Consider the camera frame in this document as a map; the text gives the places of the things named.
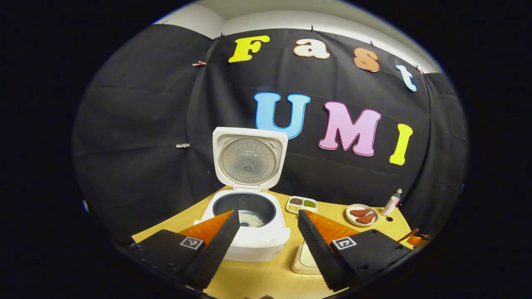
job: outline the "white rice cooker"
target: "white rice cooker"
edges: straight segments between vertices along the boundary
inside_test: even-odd
[[[238,210],[240,228],[225,260],[268,262],[277,257],[290,237],[277,198],[266,193],[279,181],[288,138],[285,133],[218,127],[212,134],[218,179],[232,186],[210,201],[201,221]]]

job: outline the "inner pot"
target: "inner pot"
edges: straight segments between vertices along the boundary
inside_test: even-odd
[[[231,210],[237,210],[240,214],[240,226],[253,226],[243,223],[243,214],[254,215],[264,223],[256,227],[267,225],[276,214],[275,206],[266,197],[249,192],[236,192],[222,196],[212,206],[215,216]]]

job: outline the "blue letter u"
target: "blue letter u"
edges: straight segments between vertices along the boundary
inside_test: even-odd
[[[288,101],[292,103],[292,115],[290,116],[290,124],[286,128],[279,128],[273,123],[275,103],[281,99],[280,95],[258,93],[254,98],[257,101],[257,129],[283,132],[288,135],[288,139],[296,137],[301,132],[305,117],[305,105],[310,103],[310,97],[298,94],[288,96]]]

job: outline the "meat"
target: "meat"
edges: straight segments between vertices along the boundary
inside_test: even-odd
[[[369,214],[367,214],[366,216],[363,216],[363,217],[357,218],[356,221],[357,221],[358,223],[368,224],[368,223],[370,223],[370,222],[373,220],[373,217],[375,217],[375,214],[373,214],[373,213],[369,213]]]
[[[370,209],[364,209],[364,210],[352,210],[352,211],[349,211],[349,214],[355,216],[355,217],[362,217],[364,215],[366,215],[367,213],[369,213],[371,210]]]

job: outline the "open lid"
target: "open lid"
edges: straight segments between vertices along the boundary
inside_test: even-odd
[[[286,133],[217,127],[212,133],[216,175],[235,189],[269,189],[279,181],[287,145]]]

